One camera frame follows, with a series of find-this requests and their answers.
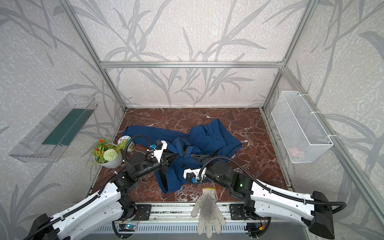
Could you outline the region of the blue zip-up jacket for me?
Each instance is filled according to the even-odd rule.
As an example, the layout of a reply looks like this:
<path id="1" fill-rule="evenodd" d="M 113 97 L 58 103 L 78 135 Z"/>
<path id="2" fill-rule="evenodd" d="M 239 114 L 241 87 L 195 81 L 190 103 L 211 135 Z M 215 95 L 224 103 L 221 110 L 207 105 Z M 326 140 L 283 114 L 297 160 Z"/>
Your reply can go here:
<path id="1" fill-rule="evenodd" d="M 242 148 L 242 143 L 218 119 L 207 125 L 193 127 L 188 134 L 154 127 L 129 126 L 122 135 L 131 138 L 145 135 L 152 143 L 164 140 L 168 144 L 167 149 L 179 155 L 165 174 L 156 172 L 159 187 L 165 194 L 176 192 L 187 183 L 184 170 L 202 167 L 203 164 L 193 159 L 192 155 L 230 158 Z"/>

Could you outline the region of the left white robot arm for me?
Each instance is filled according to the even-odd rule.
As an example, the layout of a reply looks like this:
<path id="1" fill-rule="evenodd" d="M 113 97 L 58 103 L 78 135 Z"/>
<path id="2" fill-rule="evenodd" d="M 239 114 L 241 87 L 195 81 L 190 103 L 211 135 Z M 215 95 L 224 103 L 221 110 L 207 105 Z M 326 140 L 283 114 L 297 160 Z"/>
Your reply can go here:
<path id="1" fill-rule="evenodd" d="M 138 208 L 129 194 L 139 180 L 151 173 L 165 173 L 176 154 L 169 150 L 169 139 L 150 143 L 147 154 L 132 156 L 125 167 L 109 178 L 94 194 L 51 217 L 37 217 L 27 240 L 80 240 L 106 223 L 131 219 Z"/>

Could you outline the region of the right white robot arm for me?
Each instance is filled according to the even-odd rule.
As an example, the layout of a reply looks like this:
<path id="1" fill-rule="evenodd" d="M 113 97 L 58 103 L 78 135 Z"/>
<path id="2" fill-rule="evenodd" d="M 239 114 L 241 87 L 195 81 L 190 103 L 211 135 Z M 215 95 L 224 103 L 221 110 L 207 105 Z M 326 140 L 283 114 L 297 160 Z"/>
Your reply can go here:
<path id="1" fill-rule="evenodd" d="M 345 202 L 330 202 L 319 191 L 302 194 L 273 187 L 251 176 L 245 169 L 235 172 L 226 157 L 206 157 L 201 168 L 185 168 L 188 183 L 205 180 L 229 190 L 230 196 L 244 202 L 241 216 L 245 219 L 278 218 L 296 222 L 312 234 L 334 240 L 333 215 L 343 210 Z"/>

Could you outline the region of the grey knitted work glove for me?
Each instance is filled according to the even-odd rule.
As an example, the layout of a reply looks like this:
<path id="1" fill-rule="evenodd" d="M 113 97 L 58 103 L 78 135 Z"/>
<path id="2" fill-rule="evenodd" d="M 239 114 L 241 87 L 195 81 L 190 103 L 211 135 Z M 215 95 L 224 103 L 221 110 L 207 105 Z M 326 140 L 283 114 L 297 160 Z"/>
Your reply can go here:
<path id="1" fill-rule="evenodd" d="M 214 188 L 203 188 L 202 195 L 197 199 L 191 212 L 191 217 L 199 215 L 198 235 L 206 231 L 207 238 L 213 236 L 213 229 L 217 234 L 222 232 L 226 225 L 225 218 L 217 206 L 217 192 Z"/>

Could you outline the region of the potted artificial flower plant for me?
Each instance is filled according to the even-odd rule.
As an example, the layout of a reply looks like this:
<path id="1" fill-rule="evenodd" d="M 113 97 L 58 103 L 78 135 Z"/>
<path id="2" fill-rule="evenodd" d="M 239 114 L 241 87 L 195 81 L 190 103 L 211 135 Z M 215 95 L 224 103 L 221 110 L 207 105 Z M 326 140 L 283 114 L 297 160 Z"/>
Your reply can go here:
<path id="1" fill-rule="evenodd" d="M 122 150 L 124 143 L 113 144 L 108 139 L 100 139 L 93 149 L 93 159 L 96 165 L 108 169 L 115 169 L 123 162 Z"/>

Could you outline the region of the pink object in basket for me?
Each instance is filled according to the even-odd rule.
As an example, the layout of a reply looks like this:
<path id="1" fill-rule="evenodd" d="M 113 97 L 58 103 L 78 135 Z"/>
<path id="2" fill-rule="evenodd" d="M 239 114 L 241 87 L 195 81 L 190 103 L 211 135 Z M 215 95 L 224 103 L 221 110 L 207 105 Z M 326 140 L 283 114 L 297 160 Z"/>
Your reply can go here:
<path id="1" fill-rule="evenodd" d="M 304 157 L 304 152 L 296 147 L 291 148 L 289 151 L 294 159 L 302 159 Z"/>

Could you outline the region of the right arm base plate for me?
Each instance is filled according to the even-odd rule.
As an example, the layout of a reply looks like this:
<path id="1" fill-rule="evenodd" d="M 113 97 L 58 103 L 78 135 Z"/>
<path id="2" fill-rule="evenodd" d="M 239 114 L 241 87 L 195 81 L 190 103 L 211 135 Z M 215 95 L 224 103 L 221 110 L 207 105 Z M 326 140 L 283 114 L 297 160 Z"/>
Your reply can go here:
<path id="1" fill-rule="evenodd" d="M 229 206 L 231 220 L 256 220 L 252 214 L 247 214 L 243 204 L 230 204 Z"/>

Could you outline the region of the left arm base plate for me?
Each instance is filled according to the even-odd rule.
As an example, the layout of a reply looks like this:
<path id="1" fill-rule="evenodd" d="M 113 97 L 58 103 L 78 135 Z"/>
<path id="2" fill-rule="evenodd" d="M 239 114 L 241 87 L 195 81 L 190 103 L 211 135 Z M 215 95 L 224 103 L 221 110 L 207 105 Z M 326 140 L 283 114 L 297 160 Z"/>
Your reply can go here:
<path id="1" fill-rule="evenodd" d="M 130 207 L 125 213 L 126 221 L 148 221 L 151 215 L 152 205 L 138 204 Z"/>

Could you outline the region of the clear plastic wall shelf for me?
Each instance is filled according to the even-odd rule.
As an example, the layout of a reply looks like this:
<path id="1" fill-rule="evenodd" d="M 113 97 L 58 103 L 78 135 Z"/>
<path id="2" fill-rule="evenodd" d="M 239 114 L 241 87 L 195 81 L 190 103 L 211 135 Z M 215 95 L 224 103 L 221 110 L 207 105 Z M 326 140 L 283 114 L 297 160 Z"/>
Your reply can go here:
<path id="1" fill-rule="evenodd" d="M 58 162 L 97 107 L 94 97 L 67 94 L 9 155 L 23 163 Z"/>

